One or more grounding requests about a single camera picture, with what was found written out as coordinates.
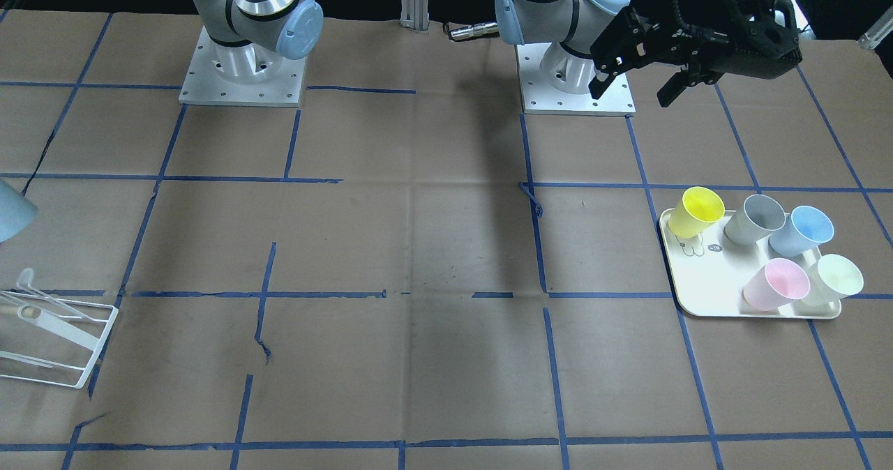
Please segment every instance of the yellow cup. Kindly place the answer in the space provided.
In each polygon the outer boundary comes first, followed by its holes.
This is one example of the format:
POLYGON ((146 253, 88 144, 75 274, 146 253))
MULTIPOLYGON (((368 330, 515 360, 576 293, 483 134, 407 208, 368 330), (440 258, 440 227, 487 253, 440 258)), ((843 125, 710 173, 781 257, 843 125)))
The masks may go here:
POLYGON ((682 193, 667 225, 679 238, 692 238, 717 223, 724 213, 725 204, 718 194, 696 186, 682 193))

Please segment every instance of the white mounting plate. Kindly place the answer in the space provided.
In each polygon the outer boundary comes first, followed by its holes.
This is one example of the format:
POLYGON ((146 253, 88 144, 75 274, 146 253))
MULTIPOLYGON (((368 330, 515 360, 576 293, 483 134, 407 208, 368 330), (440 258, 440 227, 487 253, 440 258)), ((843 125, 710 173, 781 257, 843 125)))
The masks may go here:
MULTIPOLYGON (((744 301, 741 291, 770 259, 781 257, 769 247, 769 239, 762 238, 755 245, 743 247, 726 238, 723 229, 734 210, 727 210, 723 219, 705 229, 698 237, 679 238, 667 226, 672 212, 672 209, 663 211, 658 223, 676 298, 685 311, 696 317, 830 320, 840 315, 840 301, 820 307, 795 301, 775 311, 760 311, 751 307, 744 301)), ((790 260, 806 269, 821 257, 822 253, 814 248, 790 257, 790 260)))
POLYGON ((282 58, 280 70, 262 83, 229 82, 214 66, 213 41, 202 28, 179 92, 179 102, 191 105, 254 105, 300 107, 307 59, 282 58))
POLYGON ((589 116, 625 116, 635 113, 636 103, 632 101, 626 74, 617 76, 599 100, 593 99, 589 93, 570 94, 549 85, 539 70, 539 63, 543 60, 549 45, 551 44, 516 45, 520 96, 524 104, 524 113, 589 116))

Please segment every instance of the light blue cup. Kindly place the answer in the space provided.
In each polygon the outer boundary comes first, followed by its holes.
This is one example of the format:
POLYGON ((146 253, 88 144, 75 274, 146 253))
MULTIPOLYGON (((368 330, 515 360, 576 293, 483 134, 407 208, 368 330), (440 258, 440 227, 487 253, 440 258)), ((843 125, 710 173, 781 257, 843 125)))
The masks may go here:
POLYGON ((834 225, 821 210, 801 205, 790 211, 784 227, 769 237, 769 245, 784 257, 794 257, 834 238, 834 225))
POLYGON ((0 242, 7 241, 38 215, 38 209, 19 191, 0 180, 0 242))

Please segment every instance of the white tray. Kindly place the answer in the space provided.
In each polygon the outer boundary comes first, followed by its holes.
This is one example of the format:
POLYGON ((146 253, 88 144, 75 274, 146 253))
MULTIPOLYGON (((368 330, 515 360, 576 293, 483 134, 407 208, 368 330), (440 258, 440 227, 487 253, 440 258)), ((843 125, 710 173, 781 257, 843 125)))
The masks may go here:
MULTIPOLYGON (((663 249, 670 264, 670 279, 679 305, 696 317, 748 318, 814 318, 830 320, 840 314, 840 301, 820 307, 800 302, 784 305, 775 311, 760 311, 744 301, 741 290, 773 257, 781 257, 769 247, 768 238, 755 245, 742 247, 723 233, 728 219, 735 212, 727 210, 723 219, 696 238, 679 238, 667 227, 672 209, 661 213, 663 249)), ((817 248, 790 260, 806 269, 822 257, 817 248)))

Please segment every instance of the cup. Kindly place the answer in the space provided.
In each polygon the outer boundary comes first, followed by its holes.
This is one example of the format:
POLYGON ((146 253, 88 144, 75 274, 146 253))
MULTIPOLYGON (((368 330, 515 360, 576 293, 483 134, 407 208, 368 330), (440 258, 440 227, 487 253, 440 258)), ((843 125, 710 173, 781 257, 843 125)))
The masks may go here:
POLYGON ((708 188, 695 186, 682 193, 667 225, 679 238, 692 238, 723 218, 723 199, 708 188))
POLYGON ((806 270, 812 289, 804 304, 818 307, 835 299, 848 298, 862 291, 865 280, 853 261, 837 254, 828 254, 806 270))
POLYGON ((769 237, 769 245, 784 257, 794 257, 832 238, 832 220, 814 206, 801 205, 790 211, 784 228, 769 237))
POLYGON ((777 232, 784 226, 784 209, 765 195, 750 195, 725 226, 725 235, 739 245, 752 245, 758 239, 777 232))
POLYGON ((781 305, 799 301, 809 293, 809 276, 799 264, 776 257, 760 268, 744 286, 747 304, 761 311, 773 311, 781 305))
POLYGON ((25 229, 35 215, 38 215, 38 207, 0 180, 0 242, 7 241, 25 229))

